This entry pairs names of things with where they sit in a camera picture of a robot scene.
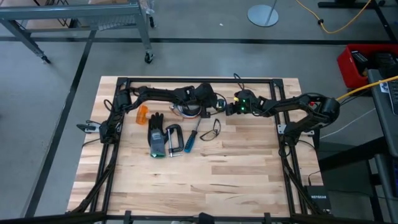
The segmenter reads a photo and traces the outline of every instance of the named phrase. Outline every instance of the round metal base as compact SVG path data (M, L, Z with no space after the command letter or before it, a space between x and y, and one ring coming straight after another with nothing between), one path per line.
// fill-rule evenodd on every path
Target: round metal base
M278 22L279 15L278 12L274 9L269 18L268 23L266 24L269 14L271 13L271 9L272 8L270 6L266 5L252 6L248 10L248 19L257 26L262 26L262 27L273 26Z

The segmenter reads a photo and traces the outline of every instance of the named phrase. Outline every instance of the blue screwdriver handle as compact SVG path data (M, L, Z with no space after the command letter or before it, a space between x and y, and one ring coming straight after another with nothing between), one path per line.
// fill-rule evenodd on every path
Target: blue screwdriver handle
M185 144L184 152L191 152L197 134L198 134L197 131L195 130L192 131L191 135L188 138L187 143Z

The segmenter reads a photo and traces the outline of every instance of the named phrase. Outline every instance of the work glove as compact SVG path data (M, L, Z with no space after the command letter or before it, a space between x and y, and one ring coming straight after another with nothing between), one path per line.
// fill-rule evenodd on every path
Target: work glove
M169 135L163 132L163 114L153 114L148 122L148 144L150 146L150 156L161 158L166 156L165 143L169 140Z

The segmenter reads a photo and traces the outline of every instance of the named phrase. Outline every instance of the caster wheel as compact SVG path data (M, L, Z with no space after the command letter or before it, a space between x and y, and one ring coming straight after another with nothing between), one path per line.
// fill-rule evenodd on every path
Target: caster wheel
M47 56L42 57L43 63L51 64L51 61L47 58Z
M154 54L150 54L150 53L145 54L145 62L146 63L151 63L153 59L154 59Z
M149 25L150 25L151 28L155 28L155 22L154 22L154 18L153 17L149 18Z

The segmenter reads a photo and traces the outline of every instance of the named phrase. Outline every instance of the yellow cable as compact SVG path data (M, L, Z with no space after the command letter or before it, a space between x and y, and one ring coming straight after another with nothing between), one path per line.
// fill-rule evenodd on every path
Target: yellow cable
M380 83L385 83L385 82L389 82L389 81L393 81L393 80L398 80L398 76L396 76L396 77L391 77L391 78L387 78L387 79L385 79L385 80L381 80L381 81L378 81L378 82L375 82L375 83L371 83L371 84L368 84L368 85L366 85L366 86L362 86L362 87L357 88L357 89L355 89L355 90L353 90L353 91L351 91L351 92L349 92L349 93L344 94L343 96L337 98L337 100L342 100L343 98L346 98L347 96L350 96L350 95L356 93L357 91L361 91L361 90L370 88L370 87L372 87L372 86L378 85L378 84L380 84Z
M304 9L306 9L308 12L311 12L311 14L313 14L313 15L318 19L318 21L320 20L319 16L318 16L315 12L313 12L313 11L311 11L311 9L305 7L299 0L296 0L296 1L297 1L297 3L299 3ZM338 33L338 32L340 32L340 31L342 31L343 29L345 29L345 28L347 28L349 25L351 25L351 24L362 14L362 12L367 8L367 6L371 3L371 1L372 1L372 0L369 0L368 3L366 3L366 5L360 10L360 12L359 12L355 17L353 17L353 19L350 20L350 21L349 21L345 26L343 26L342 28L340 28L340 29L338 29L338 30L336 30L336 31L330 32L330 31L326 30L325 26L323 25L323 22L321 22L321 27L322 27L322 29L323 29L327 34L335 34L335 33Z

